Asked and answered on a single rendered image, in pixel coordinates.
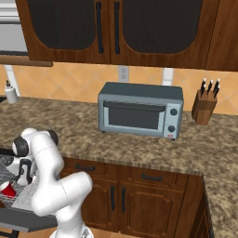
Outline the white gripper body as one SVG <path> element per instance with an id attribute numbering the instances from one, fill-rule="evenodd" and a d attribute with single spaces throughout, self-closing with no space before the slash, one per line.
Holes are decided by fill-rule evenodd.
<path id="1" fill-rule="evenodd" d="M 7 171 L 17 176 L 19 174 L 20 159 L 18 157 L 10 156 L 5 163 Z"/>

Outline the red cup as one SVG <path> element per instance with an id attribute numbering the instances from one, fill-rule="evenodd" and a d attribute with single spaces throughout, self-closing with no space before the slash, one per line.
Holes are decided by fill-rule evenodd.
<path id="1" fill-rule="evenodd" d="M 0 192 L 8 198 L 14 198 L 16 196 L 16 192 L 9 181 L 0 185 Z"/>

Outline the grey dishwasher rack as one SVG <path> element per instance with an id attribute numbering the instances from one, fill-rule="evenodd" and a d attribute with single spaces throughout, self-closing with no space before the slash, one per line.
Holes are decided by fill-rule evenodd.
<path id="1" fill-rule="evenodd" d="M 18 208 L 32 211 L 31 200 L 34 192 L 37 189 L 38 180 L 35 179 L 30 185 L 19 185 L 14 180 L 15 176 L 6 169 L 5 163 L 8 158 L 8 155 L 0 154 L 0 185 L 6 181 L 10 181 L 13 189 L 16 192 L 16 196 L 14 198 L 8 198 L 0 192 L 0 202 L 5 208 Z"/>

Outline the dark grey dishwasher door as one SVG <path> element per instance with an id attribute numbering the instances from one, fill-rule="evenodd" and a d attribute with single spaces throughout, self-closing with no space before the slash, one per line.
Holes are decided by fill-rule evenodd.
<path id="1" fill-rule="evenodd" d="M 0 208 L 0 227 L 15 231 L 41 231 L 57 226 L 54 216 L 38 217 L 32 211 Z"/>

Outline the wooden base cupboard door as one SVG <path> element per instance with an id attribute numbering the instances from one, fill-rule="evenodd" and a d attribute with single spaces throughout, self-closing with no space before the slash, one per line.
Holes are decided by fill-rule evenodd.
<path id="1" fill-rule="evenodd" d="M 111 186 L 114 186 L 115 209 L 111 207 Z M 107 179 L 94 178 L 93 189 L 82 205 L 82 217 L 90 228 L 105 231 L 119 231 L 117 183 Z"/>
<path id="2" fill-rule="evenodd" d="M 122 212 L 122 187 L 126 187 L 126 211 Z M 183 192 L 121 183 L 120 232 L 140 238 L 174 238 Z"/>

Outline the wooden glass-front cupboard door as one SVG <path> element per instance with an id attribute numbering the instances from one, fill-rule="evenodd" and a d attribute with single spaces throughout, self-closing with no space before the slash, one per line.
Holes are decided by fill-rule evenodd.
<path id="1" fill-rule="evenodd" d="M 99 53 L 96 2 L 104 52 Z M 108 0 L 16 0 L 31 60 L 108 64 Z"/>
<path id="2" fill-rule="evenodd" d="M 114 2 L 120 54 L 115 54 Z M 111 61 L 116 65 L 203 69 L 220 0 L 109 0 Z"/>

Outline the white soap dispenser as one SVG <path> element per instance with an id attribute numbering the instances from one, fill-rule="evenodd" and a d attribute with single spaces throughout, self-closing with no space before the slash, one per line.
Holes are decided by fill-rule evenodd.
<path id="1" fill-rule="evenodd" d="M 8 80 L 6 80 L 5 92 L 9 104 L 14 104 L 19 101 L 16 89 L 10 84 Z"/>

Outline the wooden drawer front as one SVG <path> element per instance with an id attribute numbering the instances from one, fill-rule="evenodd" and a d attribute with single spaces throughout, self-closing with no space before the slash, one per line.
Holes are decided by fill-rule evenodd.
<path id="1" fill-rule="evenodd" d="M 141 173 L 144 173 L 147 176 L 159 177 L 163 176 L 163 181 L 154 181 L 141 178 Z M 176 190 L 183 190 L 185 188 L 188 176 L 185 174 L 168 172 L 163 170 L 155 170 L 148 168 L 131 168 L 131 178 L 139 183 L 153 184 L 155 186 L 175 188 Z"/>
<path id="2" fill-rule="evenodd" d="M 86 170 L 79 170 L 75 169 L 75 165 L 81 166 L 95 166 L 95 171 L 86 171 Z M 104 163 L 95 162 L 95 161 L 87 161 L 87 160 L 80 160 L 80 159 L 73 159 L 73 158 L 66 158 L 64 157 L 64 168 L 60 172 L 60 176 L 62 178 L 71 175 L 76 172 L 87 172 L 90 176 L 93 177 L 104 177 L 106 175 L 106 165 Z"/>

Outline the silver range hood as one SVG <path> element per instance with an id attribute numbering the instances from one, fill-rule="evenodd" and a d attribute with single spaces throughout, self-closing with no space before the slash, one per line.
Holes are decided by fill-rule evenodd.
<path id="1" fill-rule="evenodd" d="M 0 55 L 28 55 L 15 0 L 0 0 Z"/>

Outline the grey toaster oven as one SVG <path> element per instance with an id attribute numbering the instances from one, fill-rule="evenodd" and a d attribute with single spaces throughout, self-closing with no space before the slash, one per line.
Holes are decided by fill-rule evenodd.
<path id="1" fill-rule="evenodd" d="M 179 137 L 184 105 L 180 86 L 107 82 L 98 105 L 102 132 Z"/>

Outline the wooden corner base cupboard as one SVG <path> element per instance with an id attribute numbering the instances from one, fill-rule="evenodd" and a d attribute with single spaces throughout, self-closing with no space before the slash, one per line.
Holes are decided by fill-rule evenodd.
<path id="1" fill-rule="evenodd" d="M 215 238 L 205 186 L 189 238 Z"/>

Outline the wooden knife block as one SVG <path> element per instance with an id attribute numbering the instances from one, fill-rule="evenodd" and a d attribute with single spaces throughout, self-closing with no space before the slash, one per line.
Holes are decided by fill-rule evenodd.
<path id="1" fill-rule="evenodd" d="M 201 90 L 197 91 L 192 106 L 192 119 L 197 125 L 208 125 L 217 102 L 218 98 L 214 97 L 212 92 L 201 94 Z"/>

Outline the wooden cupboard side panel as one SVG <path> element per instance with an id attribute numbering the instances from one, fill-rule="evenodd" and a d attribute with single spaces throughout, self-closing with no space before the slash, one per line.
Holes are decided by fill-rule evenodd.
<path id="1" fill-rule="evenodd" d="M 238 72 L 238 0 L 220 0 L 205 68 Z"/>

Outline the white wall strip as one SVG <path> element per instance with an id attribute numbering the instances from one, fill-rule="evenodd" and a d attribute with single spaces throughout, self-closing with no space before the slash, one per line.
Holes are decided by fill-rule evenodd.
<path id="1" fill-rule="evenodd" d="M 11 65 L 5 65 L 5 70 L 7 73 L 7 79 L 9 83 L 15 88 L 17 95 L 20 96 L 20 90 L 19 90 L 17 78 L 14 74 L 13 67 Z"/>
<path id="2" fill-rule="evenodd" d="M 162 73 L 162 85 L 171 86 L 173 83 L 174 69 L 173 68 L 163 68 Z"/>

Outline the wooden wall shelf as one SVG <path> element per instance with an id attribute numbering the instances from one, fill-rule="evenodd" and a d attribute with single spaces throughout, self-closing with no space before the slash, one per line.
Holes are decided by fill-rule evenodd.
<path id="1" fill-rule="evenodd" d="M 37 60 L 30 60 L 28 56 L 8 56 L 8 55 L 0 55 L 0 64 L 36 66 L 36 67 L 52 67 L 53 66 L 52 61 L 37 61 Z"/>

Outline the white wall outlet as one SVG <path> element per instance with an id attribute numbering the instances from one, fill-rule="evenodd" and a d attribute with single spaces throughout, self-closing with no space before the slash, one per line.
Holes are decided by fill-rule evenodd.
<path id="1" fill-rule="evenodd" d="M 118 81 L 120 83 L 128 83 L 129 82 L 129 67 L 119 65 L 118 66 Z"/>

